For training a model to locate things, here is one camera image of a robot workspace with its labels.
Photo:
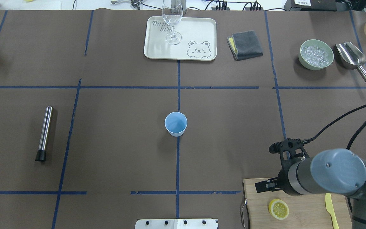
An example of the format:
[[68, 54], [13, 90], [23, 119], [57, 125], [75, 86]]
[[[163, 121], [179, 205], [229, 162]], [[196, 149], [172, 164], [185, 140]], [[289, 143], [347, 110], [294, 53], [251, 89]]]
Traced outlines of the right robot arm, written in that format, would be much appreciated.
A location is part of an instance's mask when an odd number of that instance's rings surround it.
[[366, 160], [348, 149], [331, 149], [309, 157], [307, 140], [285, 139], [269, 147], [282, 169], [276, 178], [255, 184], [258, 193], [284, 191], [291, 196], [340, 194], [352, 199], [352, 228], [366, 229]]

